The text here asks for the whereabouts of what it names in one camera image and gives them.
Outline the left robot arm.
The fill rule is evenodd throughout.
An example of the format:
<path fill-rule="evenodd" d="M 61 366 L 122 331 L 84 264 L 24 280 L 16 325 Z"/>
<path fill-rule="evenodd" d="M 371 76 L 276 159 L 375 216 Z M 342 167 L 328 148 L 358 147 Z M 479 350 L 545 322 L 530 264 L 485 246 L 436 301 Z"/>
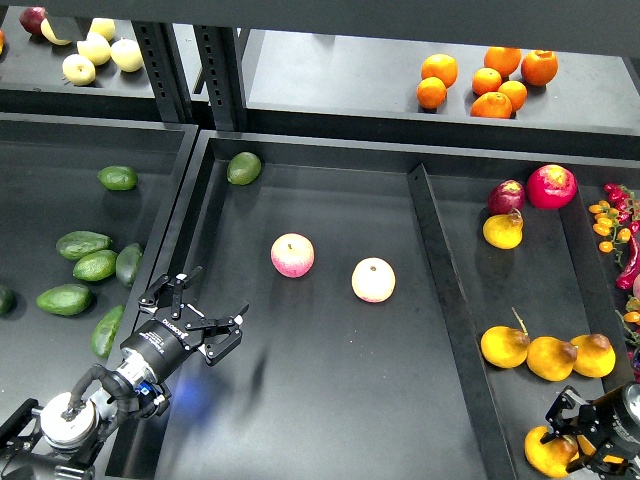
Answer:
<path fill-rule="evenodd" d="M 159 277 L 138 300 L 150 318 L 120 345 L 122 361 L 93 365 L 46 405 L 27 399 L 1 426 L 4 479 L 92 479 L 103 446 L 128 420 L 162 415 L 167 379 L 193 354 L 213 366 L 242 339 L 244 310 L 210 318 L 183 299 L 194 273 Z"/>

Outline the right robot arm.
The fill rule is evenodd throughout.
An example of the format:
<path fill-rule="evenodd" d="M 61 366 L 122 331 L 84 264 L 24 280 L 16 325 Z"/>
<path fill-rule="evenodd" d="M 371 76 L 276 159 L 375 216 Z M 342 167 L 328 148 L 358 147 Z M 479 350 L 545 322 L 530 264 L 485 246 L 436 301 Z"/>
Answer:
<path fill-rule="evenodd" d="M 639 385 L 626 383 L 595 400 L 565 387 L 546 414 L 551 431 L 541 444 L 563 436 L 581 438 L 593 447 L 578 448 L 578 458 L 566 467 L 569 473 L 589 470 L 601 479 L 639 477 Z"/>

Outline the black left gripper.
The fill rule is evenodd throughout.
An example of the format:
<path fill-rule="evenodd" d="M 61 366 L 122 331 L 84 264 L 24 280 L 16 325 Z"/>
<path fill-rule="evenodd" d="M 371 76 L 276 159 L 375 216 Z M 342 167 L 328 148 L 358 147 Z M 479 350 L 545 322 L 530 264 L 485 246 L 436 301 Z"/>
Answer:
<path fill-rule="evenodd" d="M 224 318 L 207 317 L 183 299 L 202 272 L 163 274 L 139 297 L 138 310 L 149 314 L 145 322 L 120 346 L 119 375 L 129 383 L 162 383 L 191 355 L 200 353 L 213 366 L 241 342 L 246 304 Z"/>

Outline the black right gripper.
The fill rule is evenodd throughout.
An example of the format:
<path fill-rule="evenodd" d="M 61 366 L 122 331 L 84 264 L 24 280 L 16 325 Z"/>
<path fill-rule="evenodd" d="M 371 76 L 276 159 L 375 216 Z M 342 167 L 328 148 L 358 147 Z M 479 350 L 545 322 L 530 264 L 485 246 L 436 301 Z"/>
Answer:
<path fill-rule="evenodd" d="M 550 430 L 543 443 L 563 436 L 582 437 L 567 473 L 590 470 L 598 475 L 639 473 L 639 384 L 629 382 L 595 400 L 566 386 L 549 408 Z"/>

